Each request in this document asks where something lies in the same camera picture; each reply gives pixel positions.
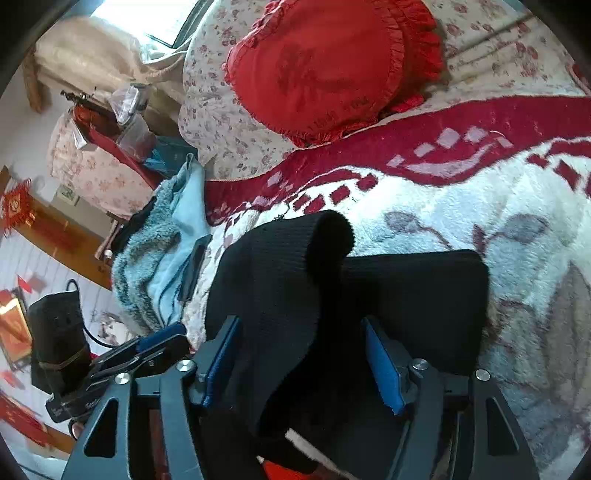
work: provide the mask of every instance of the curtain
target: curtain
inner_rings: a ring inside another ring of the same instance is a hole
[[[93,95],[104,105],[126,83],[154,85],[146,121],[156,133],[178,135],[188,46],[189,41],[163,54],[101,18],[73,17],[59,21],[37,41],[35,60],[42,83]]]

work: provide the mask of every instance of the bed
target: bed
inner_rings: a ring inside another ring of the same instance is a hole
[[[591,442],[591,98],[580,68],[518,2],[427,0],[447,64],[427,102],[296,150],[240,107],[220,69],[264,4],[214,2],[185,63],[179,127],[199,148],[214,226],[184,312],[191,342],[204,341],[224,250],[277,218],[339,211],[357,256],[473,249],[491,275],[479,363],[541,477],[568,478]]]

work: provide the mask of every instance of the metal bolt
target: metal bolt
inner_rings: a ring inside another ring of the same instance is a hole
[[[193,363],[193,360],[181,360],[179,363],[177,363],[177,370],[179,372],[188,372],[194,366],[195,363]]]
[[[491,379],[491,374],[486,370],[479,368],[476,370],[476,378],[481,382],[488,382]]]
[[[123,372],[115,377],[115,383],[118,385],[125,385],[129,380],[131,380],[131,375],[127,372]]]
[[[429,362],[427,362],[424,358],[415,358],[413,360],[413,368],[415,370],[426,370],[429,368]]]

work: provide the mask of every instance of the light blue towel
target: light blue towel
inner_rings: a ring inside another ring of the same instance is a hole
[[[113,263],[113,293],[140,335],[180,319],[176,300],[193,245],[209,234],[204,171],[193,154],[178,174],[154,192],[156,203],[144,226]]]
[[[177,296],[183,272],[195,242],[209,234],[203,199],[203,167],[197,161],[192,161],[183,168],[187,170],[187,180],[181,190],[174,194],[170,206],[172,217],[180,230],[180,241],[162,258],[148,284],[148,296],[164,326],[181,319],[182,305],[177,301]]]

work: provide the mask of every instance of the framed picture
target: framed picture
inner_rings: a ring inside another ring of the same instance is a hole
[[[11,370],[18,370],[31,360],[33,338],[27,325],[20,288],[10,293],[10,299],[0,304],[0,348]]]
[[[69,205],[75,206],[80,199],[80,195],[77,195],[74,190],[66,185],[60,185],[57,189],[56,197],[59,198],[62,202],[66,202]]]

